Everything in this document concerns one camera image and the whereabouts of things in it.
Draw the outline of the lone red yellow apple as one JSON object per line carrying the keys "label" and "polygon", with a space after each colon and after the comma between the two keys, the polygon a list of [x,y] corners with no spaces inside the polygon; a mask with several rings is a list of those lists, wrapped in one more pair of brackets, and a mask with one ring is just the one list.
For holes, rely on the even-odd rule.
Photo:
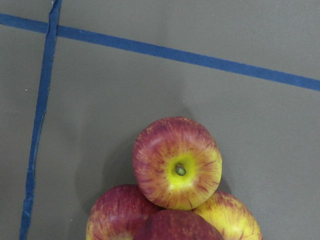
{"label": "lone red yellow apple", "polygon": [[134,240],[222,240],[220,232],[201,216],[184,210],[161,210],[139,228]]}

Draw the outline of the front red apple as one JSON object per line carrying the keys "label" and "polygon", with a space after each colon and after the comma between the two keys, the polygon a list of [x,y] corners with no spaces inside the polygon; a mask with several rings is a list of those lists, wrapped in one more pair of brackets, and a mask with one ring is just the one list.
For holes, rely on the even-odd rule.
{"label": "front red apple", "polygon": [[162,208],[149,201],[136,184],[117,185],[91,208],[87,240],[132,240],[142,224]]}

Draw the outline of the back yellow red apple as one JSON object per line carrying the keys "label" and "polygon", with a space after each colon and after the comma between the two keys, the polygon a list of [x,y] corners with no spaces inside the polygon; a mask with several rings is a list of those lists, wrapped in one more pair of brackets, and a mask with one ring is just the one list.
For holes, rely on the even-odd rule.
{"label": "back yellow red apple", "polygon": [[133,144],[132,165],[138,187],[155,205],[192,210],[217,190],[222,156],[210,132],[181,116],[154,121]]}

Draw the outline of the right yellow red apple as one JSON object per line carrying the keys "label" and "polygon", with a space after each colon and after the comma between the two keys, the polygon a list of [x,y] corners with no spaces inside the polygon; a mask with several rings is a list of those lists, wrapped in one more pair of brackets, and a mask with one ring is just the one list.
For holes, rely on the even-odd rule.
{"label": "right yellow red apple", "polygon": [[192,210],[214,226],[225,240],[263,240],[260,225],[248,207],[234,195],[216,191]]}

